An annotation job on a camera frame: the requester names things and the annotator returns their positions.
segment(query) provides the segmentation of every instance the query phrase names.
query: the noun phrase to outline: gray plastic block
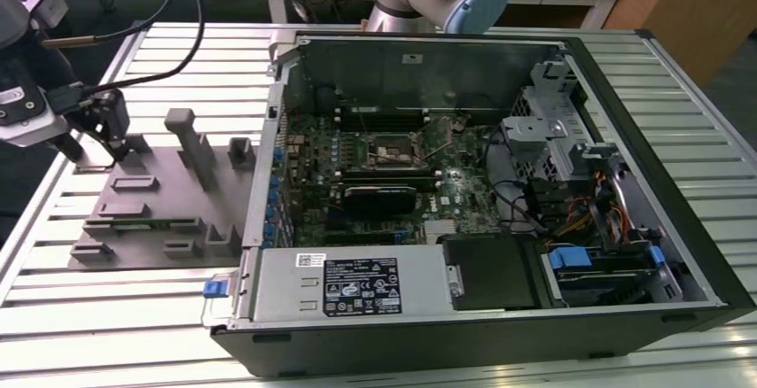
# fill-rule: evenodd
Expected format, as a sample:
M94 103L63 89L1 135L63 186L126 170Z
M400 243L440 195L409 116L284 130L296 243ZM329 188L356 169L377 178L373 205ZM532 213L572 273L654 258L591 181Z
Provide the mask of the gray plastic block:
M141 148L144 168L116 165L100 192L75 245L102 244L106 259L79 260L71 251L67 268L234 267L241 255L241 234L252 188L253 152L248 139L233 148L212 147L209 171L216 180L204 190L196 168L186 168L176 147ZM144 214L136 216L140 207Z
M108 262L113 258L113 251L101 242L75 242L70 256L81 263Z
M162 253L172 259L201 257L201 249L193 240L166 240Z

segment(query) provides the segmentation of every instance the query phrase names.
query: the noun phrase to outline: aluminum extrusion table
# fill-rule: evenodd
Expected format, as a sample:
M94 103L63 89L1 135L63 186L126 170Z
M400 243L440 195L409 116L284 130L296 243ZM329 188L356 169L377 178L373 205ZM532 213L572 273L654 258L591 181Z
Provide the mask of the aluminum extrusion table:
M197 115L194 128L209 135L212 144L225 144L230 136L249 136L254 142L270 82L268 36L277 28L312 27L209 24L182 73L124 90L129 131L144 133L152 144L174 144L162 116L170 107L189 106ZM102 81L174 67L194 32L193 24L161 23L132 36ZM757 155L656 42L630 31L492 32L583 39L743 285L757 291ZM229 268L87 273L66 269L81 220L108 178L74 174L73 169L57 156L0 252L2 386L757 385L757 314L707 332L678 334L612 359L257 379L210 341L200 324L202 282Z

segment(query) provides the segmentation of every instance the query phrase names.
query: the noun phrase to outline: blue connector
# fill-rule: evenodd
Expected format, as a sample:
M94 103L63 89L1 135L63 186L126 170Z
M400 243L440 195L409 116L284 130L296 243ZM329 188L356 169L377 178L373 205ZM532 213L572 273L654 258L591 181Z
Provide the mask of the blue connector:
M273 237L273 233L274 233L274 225L270 223L266 223L262 226L262 237L265 239L270 239Z
M228 297L228 280L208 280L201 288L202 298L225 298Z
M268 191L268 205L274 205L278 201L278 195L274 192L274 189Z
M284 148L277 146L273 149L273 163L278 164L284 160Z
M588 252L581 246L559 246L548 253L548 263L552 269L591 267Z

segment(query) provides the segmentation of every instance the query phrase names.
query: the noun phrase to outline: warning label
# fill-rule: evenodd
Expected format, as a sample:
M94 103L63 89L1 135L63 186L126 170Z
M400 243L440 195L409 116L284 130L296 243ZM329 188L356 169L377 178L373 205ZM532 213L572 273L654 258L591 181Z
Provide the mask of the warning label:
M326 260L322 280L328 317L401 313L396 258Z

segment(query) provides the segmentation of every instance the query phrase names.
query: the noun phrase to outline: metal table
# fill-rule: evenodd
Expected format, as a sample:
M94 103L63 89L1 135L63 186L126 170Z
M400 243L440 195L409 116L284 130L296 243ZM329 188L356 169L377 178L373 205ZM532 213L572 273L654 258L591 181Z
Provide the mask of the metal table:
M161 118L169 107L189 106L194 127L209 133L210 143L225 144L229 136L254 141L269 84L268 35L293 27L308 28L210 24L182 74L125 89L130 131L145 133L152 144L173 144ZM193 24L156 24L130 37L104 81L172 68L194 29ZM736 275L755 291L757 155L656 42L630 31L493 33L583 39ZM74 174L58 156L0 253L0 378L7 379L6 386L757 384L757 314L715 330L678 334L614 359L284 381L253 378L200 325L202 281L226 268L66 270L67 250L105 180L104 174Z

